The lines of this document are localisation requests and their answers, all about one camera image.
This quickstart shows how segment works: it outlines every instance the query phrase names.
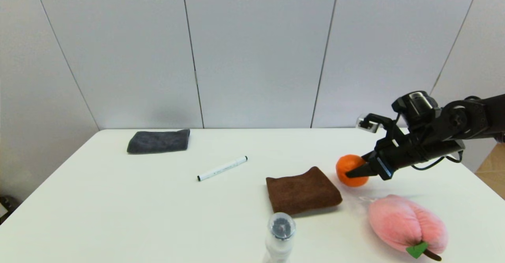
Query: white table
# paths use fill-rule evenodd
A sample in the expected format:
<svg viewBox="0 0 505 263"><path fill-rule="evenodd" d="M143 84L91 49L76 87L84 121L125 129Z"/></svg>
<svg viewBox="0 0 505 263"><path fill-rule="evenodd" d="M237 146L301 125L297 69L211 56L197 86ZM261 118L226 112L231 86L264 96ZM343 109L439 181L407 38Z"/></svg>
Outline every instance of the white table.
<svg viewBox="0 0 505 263"><path fill-rule="evenodd" d="M372 150L383 134L357 129L191 130L186 151L128 155L137 130L97 133L0 226L6 263L259 263L272 213L266 177L318 166L343 203L296 217L292 263L427 263L381 242L367 220L370 200L397 194L447 224L446 263L503 262L505 201L461 164L403 168L346 188L341 155ZM242 155L249 161L197 182L196 176Z"/></svg>

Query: green leaf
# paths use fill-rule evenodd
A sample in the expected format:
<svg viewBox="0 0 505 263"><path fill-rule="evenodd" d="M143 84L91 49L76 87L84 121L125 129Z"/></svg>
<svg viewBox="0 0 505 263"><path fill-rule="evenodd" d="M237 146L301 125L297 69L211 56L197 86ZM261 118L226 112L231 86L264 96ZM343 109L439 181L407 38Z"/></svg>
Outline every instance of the green leaf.
<svg viewBox="0 0 505 263"><path fill-rule="evenodd" d="M428 243L421 241L421 243L419 243L418 245L407 247L406 250L412 257L417 259L423 254L424 250L426 250L427 248Z"/></svg>

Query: folded cloth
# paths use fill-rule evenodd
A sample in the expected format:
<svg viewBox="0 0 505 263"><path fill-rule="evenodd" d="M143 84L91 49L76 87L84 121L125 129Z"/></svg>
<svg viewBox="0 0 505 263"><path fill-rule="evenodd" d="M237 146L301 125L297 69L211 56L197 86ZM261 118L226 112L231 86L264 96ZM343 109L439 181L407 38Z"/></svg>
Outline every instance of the folded cloth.
<svg viewBox="0 0 505 263"><path fill-rule="evenodd" d="M274 213L294 215L342 202L339 190L316 166L302 175L267 177L267 189Z"/></svg>
<svg viewBox="0 0 505 263"><path fill-rule="evenodd" d="M188 148L189 129L176 132L137 132L128 144L128 153L184 151Z"/></svg>

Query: white wall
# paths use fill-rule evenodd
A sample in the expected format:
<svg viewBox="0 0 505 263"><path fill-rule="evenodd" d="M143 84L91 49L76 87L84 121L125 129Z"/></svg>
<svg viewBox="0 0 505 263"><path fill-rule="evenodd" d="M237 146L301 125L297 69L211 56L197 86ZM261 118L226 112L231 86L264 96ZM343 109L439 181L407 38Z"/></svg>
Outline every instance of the white wall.
<svg viewBox="0 0 505 263"><path fill-rule="evenodd" d="M472 0L337 0L313 127L353 127L362 113L429 92Z"/></svg>
<svg viewBox="0 0 505 263"><path fill-rule="evenodd" d="M186 0L206 128L307 128L334 0Z"/></svg>
<svg viewBox="0 0 505 263"><path fill-rule="evenodd" d="M474 0L432 96L444 105L469 95L504 94L504 69L505 0ZM476 171L496 143L482 139L465 144L463 163Z"/></svg>
<svg viewBox="0 0 505 263"><path fill-rule="evenodd" d="M337 0L325 49L334 0L42 0L50 21L40 0L0 0L0 193L29 195L97 131L92 114L100 128L309 127L320 86L314 127L392 116L433 87L470 2ZM441 105L503 93L504 9L474 1ZM467 142L464 163L492 145Z"/></svg>
<svg viewBox="0 0 505 263"><path fill-rule="evenodd" d="M24 200L97 128L40 1L0 7L0 194Z"/></svg>
<svg viewBox="0 0 505 263"><path fill-rule="evenodd" d="M184 0L42 0L101 129L201 128Z"/></svg>

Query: brown stem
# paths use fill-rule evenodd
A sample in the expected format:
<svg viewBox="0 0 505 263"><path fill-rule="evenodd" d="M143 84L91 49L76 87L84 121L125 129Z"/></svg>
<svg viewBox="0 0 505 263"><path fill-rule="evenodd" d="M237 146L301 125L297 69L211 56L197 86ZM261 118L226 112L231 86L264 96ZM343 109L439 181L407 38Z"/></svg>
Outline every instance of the brown stem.
<svg viewBox="0 0 505 263"><path fill-rule="evenodd" d="M435 260L435 261L442 261L442 257L438 256L437 254L434 254L430 250L426 249L424 250L424 255L428 256L429 258Z"/></svg>

